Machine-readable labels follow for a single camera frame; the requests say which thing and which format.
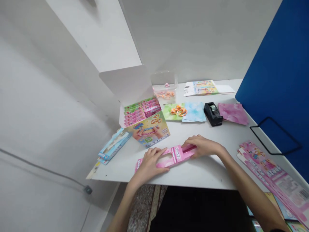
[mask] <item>blue partition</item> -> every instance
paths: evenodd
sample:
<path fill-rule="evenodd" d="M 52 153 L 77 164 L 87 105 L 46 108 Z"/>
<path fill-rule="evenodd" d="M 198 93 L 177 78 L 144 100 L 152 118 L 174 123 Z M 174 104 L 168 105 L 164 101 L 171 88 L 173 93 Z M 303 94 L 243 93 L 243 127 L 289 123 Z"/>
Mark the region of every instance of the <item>blue partition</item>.
<path fill-rule="evenodd" d="M 309 182 L 309 1 L 282 1 L 236 99 L 256 123 L 270 116 L 302 144 L 286 157 Z M 274 124 L 262 129 L 282 152 L 296 147 Z"/>

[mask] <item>black tape dispenser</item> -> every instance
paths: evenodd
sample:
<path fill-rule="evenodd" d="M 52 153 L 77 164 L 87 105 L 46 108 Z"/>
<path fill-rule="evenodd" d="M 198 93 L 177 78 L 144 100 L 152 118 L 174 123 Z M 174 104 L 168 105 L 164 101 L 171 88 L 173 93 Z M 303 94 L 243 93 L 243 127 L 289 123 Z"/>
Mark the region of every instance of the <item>black tape dispenser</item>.
<path fill-rule="evenodd" d="M 204 106 L 204 112 L 212 126 L 222 125 L 223 116 L 219 114 L 218 108 L 215 103 L 206 103 Z"/>

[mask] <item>barcode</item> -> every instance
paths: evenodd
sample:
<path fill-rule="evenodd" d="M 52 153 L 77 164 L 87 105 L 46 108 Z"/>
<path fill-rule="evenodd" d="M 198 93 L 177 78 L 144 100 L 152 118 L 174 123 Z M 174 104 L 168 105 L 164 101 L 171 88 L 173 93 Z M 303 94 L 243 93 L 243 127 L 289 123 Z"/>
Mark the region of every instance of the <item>barcode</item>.
<path fill-rule="evenodd" d="M 309 193 L 306 191 L 306 190 L 301 190 L 300 192 L 299 192 L 301 195 L 302 195 L 302 197 L 305 199 L 305 200 L 307 200 L 308 198 L 309 198 Z"/>

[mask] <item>white table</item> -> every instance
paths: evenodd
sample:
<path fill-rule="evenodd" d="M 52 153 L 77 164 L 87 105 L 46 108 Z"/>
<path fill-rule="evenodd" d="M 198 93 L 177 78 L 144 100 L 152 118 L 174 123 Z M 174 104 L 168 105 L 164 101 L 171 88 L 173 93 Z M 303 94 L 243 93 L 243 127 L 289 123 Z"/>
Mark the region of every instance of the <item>white table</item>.
<path fill-rule="evenodd" d="M 215 81 L 216 85 L 229 85 L 237 92 L 242 79 Z M 184 97 L 184 83 L 179 84 L 177 90 L 177 102 L 214 102 L 216 105 L 221 103 L 236 103 L 235 94 L 217 95 L 217 96 L 193 96 Z M 171 135 L 156 144 L 159 148 L 173 147 L 183 142 L 192 135 L 200 134 L 205 138 L 221 143 L 229 151 L 237 163 L 250 175 L 250 177 L 259 185 L 263 191 L 267 188 L 251 173 L 251 171 L 237 158 L 237 149 L 239 144 L 251 140 L 258 147 L 262 144 L 250 130 L 250 126 L 257 124 L 249 116 L 249 125 L 244 126 L 232 122 L 223 122 L 221 126 L 212 127 L 209 121 L 205 123 L 189 122 L 167 122 Z M 135 164 L 138 159 L 144 156 L 147 151 L 134 138 L 123 146 L 115 157 L 105 166 L 100 165 L 92 179 L 128 182 L 134 175 Z M 283 169 L 285 169 L 296 181 L 301 183 L 304 188 L 309 190 L 308 183 L 300 176 L 295 168 L 284 156 L 272 156 Z M 155 177 L 150 184 L 187 186 L 212 189 L 236 189 L 231 182 L 228 173 L 221 160 L 216 156 L 202 157 L 196 160 L 189 160 L 177 165 L 164 174 Z"/>

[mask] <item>cable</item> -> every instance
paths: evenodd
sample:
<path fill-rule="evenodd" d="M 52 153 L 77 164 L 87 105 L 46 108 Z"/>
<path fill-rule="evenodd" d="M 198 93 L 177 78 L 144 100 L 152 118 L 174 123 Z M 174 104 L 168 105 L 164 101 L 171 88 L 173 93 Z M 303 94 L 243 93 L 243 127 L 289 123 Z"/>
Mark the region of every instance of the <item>cable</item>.
<path fill-rule="evenodd" d="M 69 180 L 75 182 L 76 184 L 79 184 L 80 186 L 82 186 L 82 187 L 84 187 L 84 188 L 86 187 L 85 185 L 83 185 L 82 183 L 78 182 L 77 180 L 74 180 L 74 179 L 71 178 L 71 177 L 67 177 L 67 176 L 62 175 L 62 174 L 60 174 L 60 173 L 57 173 L 57 172 L 54 172 L 54 171 L 52 171 L 52 170 L 43 168 L 43 167 L 41 167 L 41 166 L 39 166 L 39 165 L 36 165 L 36 164 L 34 164 L 34 163 L 31 163 L 31 162 L 29 162 L 29 161 L 27 161 L 27 160 L 25 160 L 25 159 L 23 159 L 23 158 L 20 158 L 19 156 L 14 155 L 14 154 L 12 154 L 12 153 L 10 153 L 10 152 L 8 152 L 8 151 L 5 151 L 5 150 L 3 150 L 3 149 L 1 149 L 1 148 L 0 148 L 0 151 L 3 152 L 3 153 L 5 153 L 5 154 L 7 154 L 7 155 L 9 155 L 9 156 L 11 156 L 11 157 L 16 158 L 16 159 L 18 159 L 18 160 L 20 160 L 20 161 L 22 161 L 22 162 L 24 162 L 24 163 L 26 163 L 26 164 L 29 164 L 29 165 L 34 166 L 34 167 L 36 167 L 36 168 L 42 169 L 42 170 L 44 170 L 44 171 L 46 171 L 46 172 L 49 172 L 49 173 L 52 173 L 52 174 L 54 174 L 54 175 L 61 176 L 61 177 L 63 177 L 63 178 L 69 179 Z"/>
<path fill-rule="evenodd" d="M 85 220 L 84 220 L 84 222 L 83 222 L 83 225 L 81 226 L 80 232 L 82 232 L 82 230 L 83 230 L 83 228 L 84 228 L 84 225 L 85 225 L 86 219 L 87 219 L 87 217 L 88 217 L 88 213 L 89 213 L 91 204 L 92 204 L 92 197 L 90 196 L 90 204 L 89 204 L 88 211 L 87 211 L 87 213 L 86 213 L 86 216 L 85 216 Z"/>
<path fill-rule="evenodd" d="M 8 156 L 11 156 L 11 157 L 13 157 L 13 158 L 16 158 L 16 159 L 18 159 L 18 160 L 20 160 L 20 161 L 22 161 L 22 162 L 24 162 L 24 163 L 26 163 L 26 164 L 29 164 L 29 165 L 34 166 L 34 167 L 36 167 L 36 168 L 42 169 L 42 170 L 44 170 L 44 171 L 46 171 L 46 172 L 49 172 L 49 173 L 51 173 L 51 174 L 54 174 L 54 175 L 63 177 L 63 178 L 65 178 L 65 179 L 71 180 L 71 181 L 75 182 L 76 184 L 82 186 L 82 187 L 84 188 L 84 191 L 85 191 L 87 194 L 90 195 L 90 194 L 92 193 L 92 189 L 90 188 L 89 185 L 83 185 L 82 183 L 78 182 L 77 180 L 74 180 L 74 179 L 71 178 L 71 177 L 68 177 L 68 176 L 62 175 L 62 174 L 60 174 L 60 173 L 54 172 L 54 171 L 52 171 L 52 170 L 43 168 L 43 167 L 41 167 L 41 166 L 39 166 L 39 165 L 36 165 L 36 164 L 34 164 L 34 163 L 31 163 L 31 162 L 29 162 L 28 160 L 25 160 L 25 159 L 23 159 L 23 158 L 20 158 L 19 156 L 14 155 L 14 154 L 12 154 L 12 153 L 10 153 L 10 152 L 8 152 L 8 151 L 6 151 L 6 150 L 3 150 L 3 149 L 1 149 L 1 148 L 0 148 L 0 151 L 1 151 L 2 153 L 6 154 L 6 155 L 8 155 Z M 83 225 L 82 225 L 82 227 L 81 227 L 80 232 L 82 232 L 82 230 L 83 230 L 83 228 L 84 228 L 84 225 L 85 225 L 85 223 L 86 223 L 86 220 L 87 220 L 88 213 L 89 213 L 89 210 L 90 210 L 91 205 L 92 205 L 92 197 L 90 196 L 89 207 L 88 207 L 88 210 L 87 210 L 87 213 L 86 213 L 86 216 L 85 216 L 85 219 L 84 219 L 84 222 L 83 222 Z"/>

